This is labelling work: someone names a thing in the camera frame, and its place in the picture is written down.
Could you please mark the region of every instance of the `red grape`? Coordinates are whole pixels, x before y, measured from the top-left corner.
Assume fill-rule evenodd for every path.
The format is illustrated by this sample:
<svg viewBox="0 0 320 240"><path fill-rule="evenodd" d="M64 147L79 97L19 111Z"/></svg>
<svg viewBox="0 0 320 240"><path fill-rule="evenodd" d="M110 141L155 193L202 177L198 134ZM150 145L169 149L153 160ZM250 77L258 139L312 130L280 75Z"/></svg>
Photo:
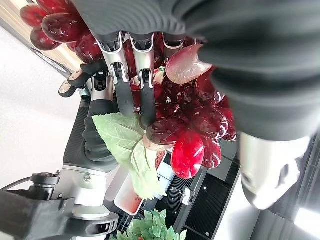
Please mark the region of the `red grape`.
<svg viewBox="0 0 320 240"><path fill-rule="evenodd" d="M159 46L154 46L154 69L158 69L164 62L164 55Z"/></svg>
<svg viewBox="0 0 320 240"><path fill-rule="evenodd" d="M224 96L224 98L222 98L222 101L217 104L217 107L220 107L220 108L223 108L223 109L229 109L230 106L229 106L228 97Z"/></svg>
<svg viewBox="0 0 320 240"><path fill-rule="evenodd" d="M156 114L156 116L155 116L156 119L160 119L160 118L163 118L166 116L164 113L164 109L163 109L162 104L155 105L155 114Z"/></svg>
<svg viewBox="0 0 320 240"><path fill-rule="evenodd" d="M41 25L42 19L47 15L48 13L36 4L24 6L20 10L22 20L31 27Z"/></svg>
<svg viewBox="0 0 320 240"><path fill-rule="evenodd" d="M192 84L190 82L180 85L179 92L178 92L178 97L177 97L178 103L180 103L183 100L183 96L182 95L183 95L184 90L187 87L190 87L190 86L192 86Z"/></svg>
<svg viewBox="0 0 320 240"><path fill-rule="evenodd" d="M153 82L153 89L154 89L154 99L157 100L164 94L164 90L161 84L157 82Z"/></svg>
<svg viewBox="0 0 320 240"><path fill-rule="evenodd" d="M187 130L174 145L171 154L171 167L182 179L193 178L200 170L204 159L204 144L200 135Z"/></svg>
<svg viewBox="0 0 320 240"><path fill-rule="evenodd" d="M133 96L133 103L134 103L134 111L136 113L139 113L141 110L141 95L140 95L140 90L134 90L132 91L132 96Z"/></svg>
<svg viewBox="0 0 320 240"><path fill-rule="evenodd" d="M195 40L192 37L186 36L182 46L186 48L194 44L195 44Z"/></svg>
<svg viewBox="0 0 320 240"><path fill-rule="evenodd" d="M55 13L46 16L42 21L42 29L52 40L59 43L77 41L87 25L74 13Z"/></svg>
<svg viewBox="0 0 320 240"><path fill-rule="evenodd" d="M146 135L154 144L168 145L175 144L186 130L187 124L183 120L174 116L165 116L155 120L147 128Z"/></svg>
<svg viewBox="0 0 320 240"><path fill-rule="evenodd" d="M160 104L158 103L156 106L158 110L162 113L163 117L173 115L180 108L179 104L176 104L174 102L160 103Z"/></svg>
<svg viewBox="0 0 320 240"><path fill-rule="evenodd" d="M66 45L72 52L76 51L76 45L77 45L76 41L68 42Z"/></svg>
<svg viewBox="0 0 320 240"><path fill-rule="evenodd" d="M235 118L231 109L219 107L218 110L226 117L226 120L229 124L228 130L225 136L223 136L223 139L231 142L235 141L237 138L237 131L235 126Z"/></svg>
<svg viewBox="0 0 320 240"><path fill-rule="evenodd" d="M103 57L95 37L89 30L77 41L75 53L86 64L94 63Z"/></svg>
<svg viewBox="0 0 320 240"><path fill-rule="evenodd" d="M51 40L41 28L41 25L36 26L30 34L31 43L39 50L49 51L56 49L61 45L59 42Z"/></svg>
<svg viewBox="0 0 320 240"><path fill-rule="evenodd" d="M36 2L50 14L77 12L70 0L36 0Z"/></svg>
<svg viewBox="0 0 320 240"><path fill-rule="evenodd" d="M203 146L204 146L204 156L202 166L213 169L220 165L221 163L221 148L217 140L211 139L206 136L201 136Z"/></svg>
<svg viewBox="0 0 320 240"><path fill-rule="evenodd" d="M136 69L136 62L135 62L135 54L131 45L131 41L127 40L123 44L123 48L124 48L126 63L128 65L128 76L129 78L132 79L135 76L137 76L137 69Z"/></svg>
<svg viewBox="0 0 320 240"><path fill-rule="evenodd" d="M161 96L155 100L156 104L165 104L168 100L168 97L165 92L162 92Z"/></svg>
<svg viewBox="0 0 320 240"><path fill-rule="evenodd" d="M140 91L140 86L134 83L130 83L131 91Z"/></svg>
<svg viewBox="0 0 320 240"><path fill-rule="evenodd" d="M181 110L187 114L187 117L190 115L191 110L202 106L202 104L197 99L195 95L195 90L191 84L186 88L184 88L180 96L179 103L180 103Z"/></svg>
<svg viewBox="0 0 320 240"><path fill-rule="evenodd" d="M186 84L207 72L212 64L199 60L202 44L191 45L176 52L167 62L165 73L175 84Z"/></svg>
<svg viewBox="0 0 320 240"><path fill-rule="evenodd" d="M190 124L190 120L186 117L186 115L182 111L177 111L174 114L171 115L173 118L180 119L184 121L187 125Z"/></svg>
<svg viewBox="0 0 320 240"><path fill-rule="evenodd" d="M156 32L154 34L154 46L158 46L161 50L161 53L164 53L165 44L164 44L164 38L162 36L162 32Z"/></svg>
<svg viewBox="0 0 320 240"><path fill-rule="evenodd" d="M226 135L229 126L227 118L218 108L209 106L194 109L191 123L198 132L212 139Z"/></svg>
<svg viewBox="0 0 320 240"><path fill-rule="evenodd" d="M173 103L178 103L180 85L173 83L167 76L165 76L162 82L162 87L165 94L171 99L171 101Z"/></svg>
<svg viewBox="0 0 320 240"><path fill-rule="evenodd" d="M195 94L203 105L214 106L224 98L224 95L217 91L210 81L210 75L213 71L214 68L211 68L210 71L199 76L195 82Z"/></svg>

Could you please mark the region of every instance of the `artificial leaf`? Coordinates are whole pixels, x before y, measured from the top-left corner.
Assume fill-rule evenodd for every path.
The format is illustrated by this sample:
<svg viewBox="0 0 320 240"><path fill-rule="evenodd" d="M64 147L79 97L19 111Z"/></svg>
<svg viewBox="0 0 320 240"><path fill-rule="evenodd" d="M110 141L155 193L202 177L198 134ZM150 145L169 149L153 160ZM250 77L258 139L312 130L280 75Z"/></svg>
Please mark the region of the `artificial leaf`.
<svg viewBox="0 0 320 240"><path fill-rule="evenodd" d="M114 237L114 235L111 235L109 240L117 240L117 239Z"/></svg>
<svg viewBox="0 0 320 240"><path fill-rule="evenodd" d="M161 218L165 219L167 217L167 211L166 210L161 211L160 216L161 216Z"/></svg>
<svg viewBox="0 0 320 240"><path fill-rule="evenodd" d="M132 238L133 236L133 231L131 227L128 227L126 230L126 234L128 235L128 237Z"/></svg>
<svg viewBox="0 0 320 240"><path fill-rule="evenodd" d="M141 234L144 240L152 239L149 229L141 231Z"/></svg>
<svg viewBox="0 0 320 240"><path fill-rule="evenodd" d="M161 235L161 230L159 227L157 226L152 226L152 231L153 231L153 234L156 238L160 238L160 235Z"/></svg>
<svg viewBox="0 0 320 240"><path fill-rule="evenodd" d="M152 219L152 213L149 212L149 211L144 211L144 216L145 216L145 219Z"/></svg>
<svg viewBox="0 0 320 240"><path fill-rule="evenodd" d="M174 240L180 240L179 233L176 233L176 234L175 234L175 236L174 236Z"/></svg>
<svg viewBox="0 0 320 240"><path fill-rule="evenodd" d="M118 232L116 233L116 239L117 239L117 240L122 240L122 239L123 239L122 234L121 234L120 231L118 231Z"/></svg>
<svg viewBox="0 0 320 240"><path fill-rule="evenodd" d="M154 219L160 219L161 218L160 212L158 210L151 211L151 213L153 214L153 218Z"/></svg>
<svg viewBox="0 0 320 240"><path fill-rule="evenodd" d="M165 231L161 232L161 234L160 234L161 240L165 240L166 239L166 235L167 235L167 229Z"/></svg>
<svg viewBox="0 0 320 240"><path fill-rule="evenodd" d="M175 230L172 226L166 232L166 240L175 240Z"/></svg>
<svg viewBox="0 0 320 240"><path fill-rule="evenodd" d="M180 233L180 240L185 240L187 237L187 230L184 230Z"/></svg>
<svg viewBox="0 0 320 240"><path fill-rule="evenodd" d="M154 193L167 196L158 180L157 152L145 148L145 134L139 115L126 117L121 113L93 116L96 129L116 161L129 169L134 191L142 199L153 199Z"/></svg>
<svg viewBox="0 0 320 240"><path fill-rule="evenodd" d="M152 228L149 229L149 233L150 233L150 236L152 238L156 238L155 234L154 234L154 230Z"/></svg>
<svg viewBox="0 0 320 240"><path fill-rule="evenodd" d="M129 237L126 232L122 235L122 238L123 240L132 240L132 238Z"/></svg>

